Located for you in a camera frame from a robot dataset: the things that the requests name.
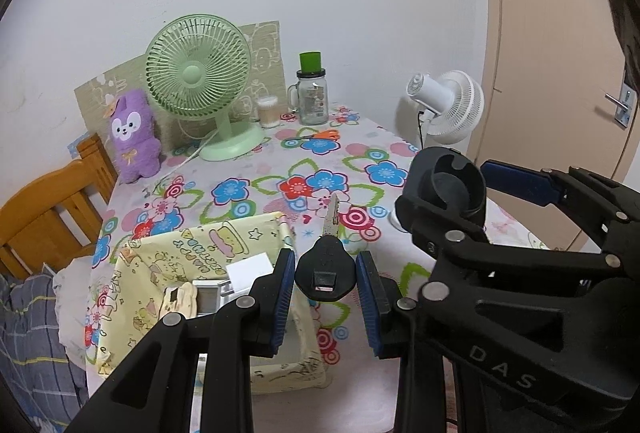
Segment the patterned green board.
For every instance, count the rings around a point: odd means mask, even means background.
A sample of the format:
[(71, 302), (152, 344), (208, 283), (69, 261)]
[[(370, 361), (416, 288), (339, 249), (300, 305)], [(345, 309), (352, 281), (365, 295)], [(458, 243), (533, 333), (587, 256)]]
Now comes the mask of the patterned green board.
[[(277, 97), (280, 108), (286, 105), (280, 24), (270, 20), (244, 25), (241, 31), (250, 47), (252, 69), (246, 88), (231, 107), (229, 117), (233, 121), (255, 120), (255, 101), (258, 98), (273, 95)], [(76, 101), (87, 130), (99, 135), (111, 158), (115, 157), (115, 148), (110, 136), (110, 119), (106, 115), (107, 106), (128, 91), (145, 88), (144, 62), (143, 55), (137, 56), (75, 89)], [(180, 121), (157, 107), (153, 112), (156, 137), (162, 143), (162, 153), (165, 155), (215, 129), (213, 120)]]

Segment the wooden bed headboard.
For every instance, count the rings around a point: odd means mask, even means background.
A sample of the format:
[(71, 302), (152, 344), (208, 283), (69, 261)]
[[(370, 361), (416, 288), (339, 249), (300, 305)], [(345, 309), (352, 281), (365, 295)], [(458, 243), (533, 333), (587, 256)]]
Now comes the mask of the wooden bed headboard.
[(77, 149), (77, 159), (30, 182), (1, 208), (3, 275), (25, 279), (44, 265), (64, 268), (96, 250), (102, 219), (89, 190), (109, 201), (116, 170), (98, 134)]

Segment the cotton swab container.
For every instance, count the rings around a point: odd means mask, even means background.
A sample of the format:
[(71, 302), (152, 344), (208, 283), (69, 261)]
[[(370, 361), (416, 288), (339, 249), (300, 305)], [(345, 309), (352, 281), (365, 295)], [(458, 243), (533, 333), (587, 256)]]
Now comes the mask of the cotton swab container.
[(259, 123), (263, 128), (270, 129), (280, 124), (280, 105), (277, 96), (269, 95), (257, 98), (256, 108)]

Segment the white 45W charger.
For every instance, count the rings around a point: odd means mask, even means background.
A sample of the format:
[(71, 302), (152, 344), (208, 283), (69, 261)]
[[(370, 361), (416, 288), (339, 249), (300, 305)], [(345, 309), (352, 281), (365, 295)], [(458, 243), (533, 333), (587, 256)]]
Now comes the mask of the white 45W charger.
[(259, 277), (273, 273), (268, 254), (261, 252), (228, 265), (227, 275), (234, 294), (247, 293)]

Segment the orange scissors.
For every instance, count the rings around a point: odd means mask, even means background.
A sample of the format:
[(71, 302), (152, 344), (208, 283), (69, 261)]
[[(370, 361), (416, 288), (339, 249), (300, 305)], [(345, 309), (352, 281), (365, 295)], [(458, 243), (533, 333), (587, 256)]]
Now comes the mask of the orange scissors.
[(337, 130), (324, 130), (307, 135), (299, 135), (298, 139), (301, 141), (323, 140), (336, 142), (340, 139), (340, 132)]

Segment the white remote control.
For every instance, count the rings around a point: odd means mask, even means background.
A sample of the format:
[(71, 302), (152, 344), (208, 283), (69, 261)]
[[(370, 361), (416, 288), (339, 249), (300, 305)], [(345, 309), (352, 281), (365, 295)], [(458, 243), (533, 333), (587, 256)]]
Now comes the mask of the white remote control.
[(198, 316), (215, 314), (234, 294), (229, 280), (193, 280), (198, 288)]

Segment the floral tablecloth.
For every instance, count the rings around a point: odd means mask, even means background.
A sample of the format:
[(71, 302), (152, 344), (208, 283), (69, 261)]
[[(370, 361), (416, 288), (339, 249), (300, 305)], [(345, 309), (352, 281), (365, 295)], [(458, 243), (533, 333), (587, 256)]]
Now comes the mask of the floral tablecloth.
[[(154, 178), (118, 183), (92, 260), (89, 390), (157, 323), (168, 286), (224, 280), (230, 265), (261, 252), (306, 252), (321, 235), (331, 201), (345, 249), (369, 251), (378, 271), (415, 297), (435, 262), (388, 219), (415, 154), (409, 143), (341, 107), (321, 127), (286, 116), (241, 157), (209, 162), (178, 150)], [(393, 427), (399, 364), (373, 355), (356, 292), (334, 303), (294, 292), (278, 354), (251, 364), (258, 432)]]

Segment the glass jar green lid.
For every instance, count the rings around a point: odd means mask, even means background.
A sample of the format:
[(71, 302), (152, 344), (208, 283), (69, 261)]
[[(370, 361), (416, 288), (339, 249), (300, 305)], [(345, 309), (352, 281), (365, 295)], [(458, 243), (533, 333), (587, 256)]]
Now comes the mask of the glass jar green lid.
[(299, 54), (297, 81), (288, 87), (288, 107), (304, 126), (321, 126), (329, 120), (328, 83), (319, 51)]

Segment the blue plaid bedding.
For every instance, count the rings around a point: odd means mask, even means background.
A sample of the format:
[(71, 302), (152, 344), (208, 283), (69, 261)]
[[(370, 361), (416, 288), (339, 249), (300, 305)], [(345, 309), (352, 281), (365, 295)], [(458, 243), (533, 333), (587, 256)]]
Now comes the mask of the blue plaid bedding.
[(1, 279), (1, 375), (39, 432), (62, 432), (88, 401), (85, 370), (58, 340), (52, 276)]

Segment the purple plush bunny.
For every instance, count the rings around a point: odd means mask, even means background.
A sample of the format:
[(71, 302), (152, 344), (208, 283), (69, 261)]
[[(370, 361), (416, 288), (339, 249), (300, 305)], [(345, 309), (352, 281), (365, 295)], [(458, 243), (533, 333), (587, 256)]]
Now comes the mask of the purple plush bunny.
[(115, 149), (119, 182), (130, 184), (140, 178), (152, 178), (160, 171), (162, 143), (155, 136), (152, 108), (142, 89), (114, 98), (106, 108), (105, 118)]

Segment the white oval earbuds case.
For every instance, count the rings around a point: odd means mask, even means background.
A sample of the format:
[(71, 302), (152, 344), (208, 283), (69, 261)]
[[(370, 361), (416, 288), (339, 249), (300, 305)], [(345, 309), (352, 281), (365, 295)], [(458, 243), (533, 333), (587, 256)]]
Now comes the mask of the white oval earbuds case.
[(402, 226), (401, 222), (398, 219), (398, 215), (395, 209), (390, 210), (387, 216), (388, 222), (392, 225), (396, 231), (400, 231), (401, 233), (408, 234), (408, 231), (405, 227)]

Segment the beige door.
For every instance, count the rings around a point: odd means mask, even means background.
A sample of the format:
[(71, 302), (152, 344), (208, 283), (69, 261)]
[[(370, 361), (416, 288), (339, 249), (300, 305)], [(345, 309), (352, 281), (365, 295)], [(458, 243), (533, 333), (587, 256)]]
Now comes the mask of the beige door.
[(636, 186), (638, 117), (621, 126), (613, 102), (624, 71), (608, 0), (488, 0), (486, 108), (470, 156)]

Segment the round hedgehog compact mirror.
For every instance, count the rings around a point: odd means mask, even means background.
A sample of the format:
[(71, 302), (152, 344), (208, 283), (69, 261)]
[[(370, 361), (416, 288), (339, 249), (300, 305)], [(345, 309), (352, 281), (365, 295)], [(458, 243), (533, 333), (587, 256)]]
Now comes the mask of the round hedgehog compact mirror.
[(198, 315), (198, 288), (193, 283), (186, 281), (165, 290), (158, 317), (163, 318), (170, 313), (181, 314), (186, 319)]

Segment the yellow fabric storage box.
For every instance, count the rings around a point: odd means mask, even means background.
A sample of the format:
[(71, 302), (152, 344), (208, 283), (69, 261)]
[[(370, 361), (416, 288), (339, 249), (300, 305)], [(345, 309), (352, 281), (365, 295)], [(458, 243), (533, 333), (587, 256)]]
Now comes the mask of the yellow fabric storage box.
[[(114, 271), (89, 306), (85, 341), (96, 389), (153, 326), (171, 312), (186, 318), (213, 314), (271, 274), (294, 239), (281, 212), (184, 227), (128, 238)], [(307, 300), (292, 293), (283, 340), (275, 357), (250, 361), (255, 394), (324, 387), (326, 368)]]

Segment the white standing fan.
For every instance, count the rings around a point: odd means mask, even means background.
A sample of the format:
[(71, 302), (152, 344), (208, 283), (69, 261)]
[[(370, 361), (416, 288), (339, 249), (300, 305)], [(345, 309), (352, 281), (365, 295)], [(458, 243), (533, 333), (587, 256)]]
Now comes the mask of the white standing fan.
[(485, 96), (480, 85), (466, 72), (451, 70), (434, 79), (416, 74), (406, 94), (423, 108), (425, 133), (440, 145), (458, 144), (480, 123)]

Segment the green desk fan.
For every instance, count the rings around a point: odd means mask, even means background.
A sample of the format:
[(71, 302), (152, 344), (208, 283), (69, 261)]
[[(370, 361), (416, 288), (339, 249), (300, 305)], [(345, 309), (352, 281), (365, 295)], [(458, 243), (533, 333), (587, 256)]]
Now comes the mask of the green desk fan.
[(231, 108), (250, 78), (252, 56), (244, 34), (210, 14), (181, 16), (150, 42), (144, 76), (151, 101), (180, 122), (214, 123), (198, 156), (219, 162), (251, 152), (264, 139), (250, 120), (231, 120)]

